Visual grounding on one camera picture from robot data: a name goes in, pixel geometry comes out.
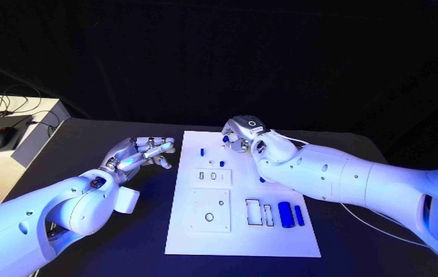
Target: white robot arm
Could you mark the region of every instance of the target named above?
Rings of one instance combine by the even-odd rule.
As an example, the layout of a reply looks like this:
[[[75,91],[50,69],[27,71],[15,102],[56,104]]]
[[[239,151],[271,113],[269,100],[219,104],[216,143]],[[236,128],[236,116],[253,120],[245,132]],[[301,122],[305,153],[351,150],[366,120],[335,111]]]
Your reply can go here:
[[[230,142],[229,134],[237,140]],[[330,147],[298,148],[253,116],[227,120],[223,142],[250,154],[260,177],[302,195],[366,207],[397,220],[438,251],[438,170],[366,161]]]
[[[0,205],[0,276],[28,276],[100,229],[113,210],[132,213],[139,193],[119,185],[139,165],[171,167],[161,153],[174,152],[173,143],[173,138],[125,139],[98,169]],[[56,224],[50,231],[46,223]]]

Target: small blue object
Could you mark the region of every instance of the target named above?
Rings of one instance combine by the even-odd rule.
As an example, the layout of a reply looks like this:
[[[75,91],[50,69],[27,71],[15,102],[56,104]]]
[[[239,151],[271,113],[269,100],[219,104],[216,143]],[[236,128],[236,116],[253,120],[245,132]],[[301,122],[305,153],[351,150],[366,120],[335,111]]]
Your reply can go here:
[[[302,220],[302,215],[301,215],[301,208],[299,208],[299,206],[294,206],[294,208],[295,208],[298,225],[302,226],[304,225],[304,220]]]
[[[279,218],[281,218],[281,225],[283,228],[292,228],[295,226],[292,210],[289,208],[288,202],[281,202],[278,204],[279,210]]]

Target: white board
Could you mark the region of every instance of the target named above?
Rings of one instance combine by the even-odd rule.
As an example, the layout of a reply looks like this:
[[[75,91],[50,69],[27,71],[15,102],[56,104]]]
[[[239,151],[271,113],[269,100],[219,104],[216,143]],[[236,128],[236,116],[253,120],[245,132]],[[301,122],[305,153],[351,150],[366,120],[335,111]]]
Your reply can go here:
[[[250,153],[239,154],[230,149],[223,149],[222,145],[220,133],[184,132],[165,254],[321,257],[302,195],[276,183],[258,183],[259,176]],[[201,148],[204,149],[203,157],[200,156]],[[220,169],[220,161],[224,161],[223,169],[230,169],[232,185],[223,187],[214,185],[213,189],[194,187],[196,184],[190,179],[193,170]],[[206,231],[204,228],[201,231],[193,231],[190,228],[194,200],[190,194],[194,195],[193,191],[197,189],[206,190],[206,194],[216,190],[229,191],[230,229],[227,232]],[[271,205],[273,226],[266,226],[263,212],[262,226],[247,226],[246,199],[259,200],[260,207]],[[281,227],[278,203],[282,201],[288,201],[291,207],[299,206],[304,226],[296,225],[296,216],[292,213],[295,227]]]

